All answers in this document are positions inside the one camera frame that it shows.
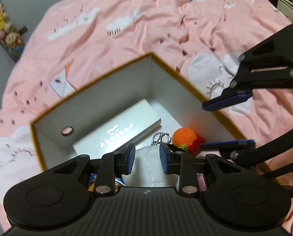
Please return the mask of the white round plush toy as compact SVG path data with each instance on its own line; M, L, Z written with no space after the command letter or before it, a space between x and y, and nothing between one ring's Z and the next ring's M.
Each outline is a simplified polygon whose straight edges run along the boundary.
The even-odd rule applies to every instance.
M126 186L142 188L175 187L178 181L177 175L164 173L158 146L136 150L132 172L122 178Z

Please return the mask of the open cardboard box white inside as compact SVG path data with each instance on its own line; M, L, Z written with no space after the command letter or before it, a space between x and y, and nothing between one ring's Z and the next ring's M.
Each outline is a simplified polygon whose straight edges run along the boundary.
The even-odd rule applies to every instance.
M32 122L41 169L78 156L73 144L143 99L161 117L161 124L133 143L136 150L152 146L154 134L171 134L180 127L195 130L208 142L244 138L222 112L204 111L205 96L161 58L149 53L70 94Z

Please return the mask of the orange crochet fruit keychain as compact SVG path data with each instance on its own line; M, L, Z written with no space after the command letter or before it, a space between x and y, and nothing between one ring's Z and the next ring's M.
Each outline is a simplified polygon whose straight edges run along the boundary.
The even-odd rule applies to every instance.
M176 152L176 149L182 149L192 156L197 156L200 153L200 146L205 143L205 139L197 135L193 129L182 127L174 131L172 135L162 132L153 135L152 146L163 143L170 145L171 150L174 152Z

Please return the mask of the white glasses box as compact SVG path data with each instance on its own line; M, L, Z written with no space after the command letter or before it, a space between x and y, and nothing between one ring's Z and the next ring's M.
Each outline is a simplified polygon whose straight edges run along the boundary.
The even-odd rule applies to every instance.
M80 139L73 149L77 155L97 159L139 141L160 124L161 117L143 99Z

